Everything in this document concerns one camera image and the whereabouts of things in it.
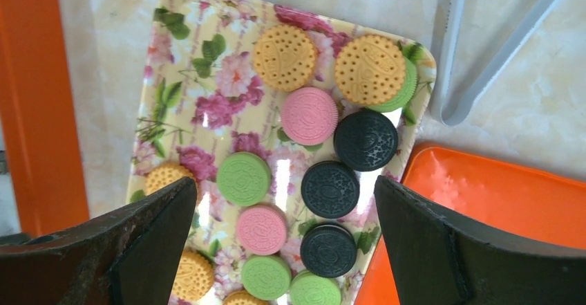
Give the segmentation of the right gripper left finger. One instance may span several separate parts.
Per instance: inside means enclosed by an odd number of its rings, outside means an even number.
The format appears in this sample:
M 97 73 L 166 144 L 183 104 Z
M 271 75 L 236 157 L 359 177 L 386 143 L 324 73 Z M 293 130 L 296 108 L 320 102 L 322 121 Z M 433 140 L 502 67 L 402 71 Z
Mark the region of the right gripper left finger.
M 74 227 L 1 238 L 2 304 L 166 304 L 197 189 L 181 178 Z

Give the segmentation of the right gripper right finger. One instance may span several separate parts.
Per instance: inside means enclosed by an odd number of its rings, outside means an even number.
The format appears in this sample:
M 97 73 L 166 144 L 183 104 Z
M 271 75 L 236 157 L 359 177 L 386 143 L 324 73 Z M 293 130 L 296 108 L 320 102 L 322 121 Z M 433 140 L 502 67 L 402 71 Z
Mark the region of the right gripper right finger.
M 377 212 L 401 304 L 584 304 L 585 251 L 499 230 L 380 176 Z

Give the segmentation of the orange compartment box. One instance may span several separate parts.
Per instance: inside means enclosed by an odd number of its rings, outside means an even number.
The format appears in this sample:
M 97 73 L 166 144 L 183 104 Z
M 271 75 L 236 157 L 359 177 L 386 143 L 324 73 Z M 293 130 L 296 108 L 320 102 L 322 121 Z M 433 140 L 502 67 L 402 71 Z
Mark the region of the orange compartment box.
M 59 0 L 1 0 L 1 123 L 21 229 L 87 221 Z

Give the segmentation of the floral tray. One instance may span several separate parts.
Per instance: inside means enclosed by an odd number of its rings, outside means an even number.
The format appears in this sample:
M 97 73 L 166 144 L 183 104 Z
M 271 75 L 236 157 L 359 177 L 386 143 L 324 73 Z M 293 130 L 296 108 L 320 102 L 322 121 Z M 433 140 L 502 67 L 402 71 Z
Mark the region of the floral tray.
M 334 61 L 355 37 L 375 34 L 373 28 L 261 0 L 159 0 L 154 12 L 127 198 L 145 197 L 147 176 L 161 164 L 191 172 L 199 198 L 185 245 L 215 269 L 213 286 L 199 304 L 222 304 L 240 290 L 250 255 L 236 238 L 240 208 L 217 188 L 225 157 L 248 151 L 269 165 L 273 183 L 264 200 L 287 218 L 280 256 L 292 272 L 303 270 L 303 235 L 321 222 L 304 205 L 300 188 L 308 167 L 335 159 L 332 141 L 292 141 L 281 124 L 286 94 L 264 85 L 252 68 L 254 44 L 279 24 L 297 26 L 312 38 L 318 55 L 310 84 L 332 96 L 341 117 L 358 111 L 334 83 Z

